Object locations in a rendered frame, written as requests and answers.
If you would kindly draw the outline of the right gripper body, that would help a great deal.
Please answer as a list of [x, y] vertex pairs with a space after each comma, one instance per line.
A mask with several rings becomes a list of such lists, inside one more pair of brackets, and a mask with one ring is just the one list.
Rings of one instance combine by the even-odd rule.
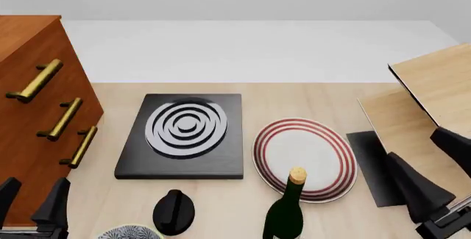
[[421, 223], [416, 232], [422, 239], [448, 239], [466, 228], [471, 232], [471, 194], [438, 218]]

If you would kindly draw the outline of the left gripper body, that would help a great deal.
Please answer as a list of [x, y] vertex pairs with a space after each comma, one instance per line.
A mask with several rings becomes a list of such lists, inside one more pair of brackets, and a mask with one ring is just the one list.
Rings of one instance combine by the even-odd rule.
[[68, 225], [44, 223], [0, 228], [0, 239], [67, 239]]

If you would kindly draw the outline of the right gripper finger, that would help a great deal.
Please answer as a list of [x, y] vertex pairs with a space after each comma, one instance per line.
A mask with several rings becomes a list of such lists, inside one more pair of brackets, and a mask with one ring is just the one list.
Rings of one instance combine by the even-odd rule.
[[471, 174], [471, 139], [437, 127], [430, 139], [466, 172]]
[[387, 154], [386, 165], [405, 199], [414, 223], [423, 223], [440, 213], [446, 213], [445, 208], [456, 198], [414, 170], [394, 152]]

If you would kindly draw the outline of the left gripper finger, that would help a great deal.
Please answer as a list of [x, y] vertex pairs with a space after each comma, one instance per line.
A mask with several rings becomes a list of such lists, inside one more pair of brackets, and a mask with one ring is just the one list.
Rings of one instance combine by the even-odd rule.
[[0, 223], [4, 223], [7, 213], [21, 188], [21, 182], [9, 177], [0, 185]]
[[67, 202], [71, 183], [59, 178], [53, 185], [45, 201], [32, 215], [38, 232], [52, 232], [54, 229], [68, 229]]

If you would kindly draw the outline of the patterned bowl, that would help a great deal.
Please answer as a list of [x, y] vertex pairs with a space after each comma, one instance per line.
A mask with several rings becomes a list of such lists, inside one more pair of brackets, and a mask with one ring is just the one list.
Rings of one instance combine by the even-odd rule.
[[159, 232], [143, 225], [122, 225], [103, 232], [96, 239], [165, 239]]

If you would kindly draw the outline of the flat black stove plate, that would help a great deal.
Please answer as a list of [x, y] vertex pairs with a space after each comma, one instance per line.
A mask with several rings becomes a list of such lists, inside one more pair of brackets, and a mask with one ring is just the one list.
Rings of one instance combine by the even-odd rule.
[[147, 94], [116, 179], [243, 179], [242, 96]]

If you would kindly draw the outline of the white plate with red rings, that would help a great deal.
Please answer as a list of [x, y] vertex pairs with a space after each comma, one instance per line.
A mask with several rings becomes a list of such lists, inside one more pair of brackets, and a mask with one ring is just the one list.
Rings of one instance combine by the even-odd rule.
[[307, 179], [300, 200], [305, 203], [340, 199], [358, 176], [353, 150], [338, 132], [298, 117], [262, 128], [252, 145], [252, 161], [261, 179], [278, 193], [285, 191], [292, 168], [304, 168]]

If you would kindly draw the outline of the pale wooden wine rack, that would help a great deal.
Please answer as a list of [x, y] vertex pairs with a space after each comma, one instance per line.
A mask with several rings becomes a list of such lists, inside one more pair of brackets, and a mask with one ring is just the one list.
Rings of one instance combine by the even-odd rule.
[[430, 136], [441, 127], [471, 139], [471, 44], [389, 65], [399, 82], [358, 102], [386, 152], [394, 152], [458, 201], [471, 176]]

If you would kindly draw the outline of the wooden cabinet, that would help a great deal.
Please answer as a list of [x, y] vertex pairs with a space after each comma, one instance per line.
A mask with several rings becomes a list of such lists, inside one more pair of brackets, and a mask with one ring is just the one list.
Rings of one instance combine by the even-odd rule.
[[[30, 103], [5, 97], [22, 91], [40, 73], [36, 66], [54, 59], [63, 67]], [[59, 140], [37, 137], [65, 112], [60, 103], [76, 97], [82, 106]], [[59, 15], [0, 15], [0, 184], [9, 177], [21, 182], [4, 225], [32, 225], [54, 183], [72, 170], [59, 161], [73, 156], [83, 139], [78, 131], [96, 126], [103, 112]]]

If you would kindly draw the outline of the round black stove knob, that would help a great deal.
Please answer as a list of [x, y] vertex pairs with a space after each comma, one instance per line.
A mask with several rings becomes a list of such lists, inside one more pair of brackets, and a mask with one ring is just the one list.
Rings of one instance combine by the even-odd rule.
[[165, 236], [184, 233], [195, 218], [193, 201], [181, 190], [170, 190], [155, 205], [152, 220], [156, 229]]

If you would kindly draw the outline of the dark green corked wine bottle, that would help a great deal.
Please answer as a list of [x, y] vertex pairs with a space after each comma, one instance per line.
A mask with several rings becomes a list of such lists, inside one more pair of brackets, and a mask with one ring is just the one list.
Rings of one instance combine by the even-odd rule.
[[300, 239], [303, 214], [300, 197], [307, 178], [304, 168], [292, 168], [285, 192], [268, 210], [263, 228], [263, 239]]

